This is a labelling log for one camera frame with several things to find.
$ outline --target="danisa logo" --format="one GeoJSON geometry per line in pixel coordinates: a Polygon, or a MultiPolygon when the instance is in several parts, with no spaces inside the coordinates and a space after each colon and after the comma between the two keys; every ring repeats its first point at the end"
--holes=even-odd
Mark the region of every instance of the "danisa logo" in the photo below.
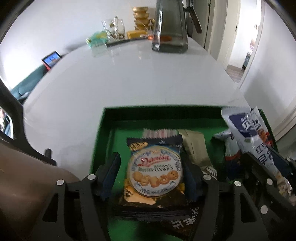
{"type": "Polygon", "coordinates": [[[141,163],[138,164],[137,166],[149,167],[158,162],[170,161],[170,157],[168,155],[160,155],[160,156],[155,156],[151,158],[142,157],[140,160],[141,160],[141,163]]]}

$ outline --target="wooden floor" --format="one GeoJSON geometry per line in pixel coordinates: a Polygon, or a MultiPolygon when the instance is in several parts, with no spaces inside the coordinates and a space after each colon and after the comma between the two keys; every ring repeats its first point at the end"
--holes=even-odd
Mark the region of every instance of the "wooden floor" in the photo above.
{"type": "Polygon", "coordinates": [[[242,75],[244,74],[244,70],[232,65],[228,65],[226,69],[226,73],[230,76],[230,78],[235,83],[239,83],[240,80],[242,79],[242,75]]]}

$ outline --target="green box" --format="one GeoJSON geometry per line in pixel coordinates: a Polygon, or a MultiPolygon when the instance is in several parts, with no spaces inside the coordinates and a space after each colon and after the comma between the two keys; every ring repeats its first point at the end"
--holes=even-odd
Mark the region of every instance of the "green box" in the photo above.
{"type": "MultiPolygon", "coordinates": [[[[266,117],[260,112],[264,121],[266,117]]],[[[218,180],[226,178],[224,162],[225,144],[216,140],[213,135],[227,129],[221,117],[221,107],[210,106],[147,106],[106,108],[100,123],[94,149],[91,173],[106,162],[113,152],[121,156],[121,166],[116,177],[112,193],[123,190],[123,181],[130,158],[130,150],[126,145],[128,137],[142,137],[143,129],[189,129],[204,134],[209,158],[217,169],[218,180]]],[[[136,240],[180,240],[166,235],[143,222],[114,220],[109,217],[108,230],[112,241],[136,240]]]]}

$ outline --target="screw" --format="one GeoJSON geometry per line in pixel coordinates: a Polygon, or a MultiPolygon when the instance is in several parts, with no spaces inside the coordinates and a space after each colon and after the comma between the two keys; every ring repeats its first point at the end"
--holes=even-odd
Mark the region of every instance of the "screw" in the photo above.
{"type": "Polygon", "coordinates": [[[95,174],[89,174],[88,176],[87,176],[87,179],[88,180],[93,180],[93,179],[95,179],[96,178],[96,175],[95,174]]]}
{"type": "Polygon", "coordinates": [[[63,184],[64,184],[64,180],[63,179],[60,179],[60,180],[57,181],[57,185],[58,186],[61,186],[63,184]]]}
{"type": "Polygon", "coordinates": [[[271,180],[270,178],[268,178],[268,179],[266,180],[266,182],[267,182],[267,184],[270,185],[270,186],[273,184],[273,182],[272,182],[272,180],[271,180]]]}
{"type": "Polygon", "coordinates": [[[209,174],[205,174],[205,175],[203,176],[203,178],[204,178],[205,180],[211,180],[211,179],[212,179],[212,177],[211,177],[209,174]]]}
{"type": "Polygon", "coordinates": [[[234,185],[237,186],[237,187],[240,187],[242,184],[241,184],[240,181],[235,181],[235,182],[234,182],[234,185]]]}
{"type": "Polygon", "coordinates": [[[261,212],[262,214],[266,214],[267,211],[268,211],[268,207],[267,207],[266,205],[263,205],[263,206],[260,208],[260,212],[261,212]]]}

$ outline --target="tabletop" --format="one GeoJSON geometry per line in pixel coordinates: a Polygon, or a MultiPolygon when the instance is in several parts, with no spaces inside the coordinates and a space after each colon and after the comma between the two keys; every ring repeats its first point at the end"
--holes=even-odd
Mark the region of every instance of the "tabletop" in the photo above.
{"type": "Polygon", "coordinates": [[[106,107],[212,105],[248,107],[222,65],[188,39],[184,54],[158,53],[139,40],[64,56],[24,103],[25,133],[40,153],[82,179],[90,172],[106,107]]]}

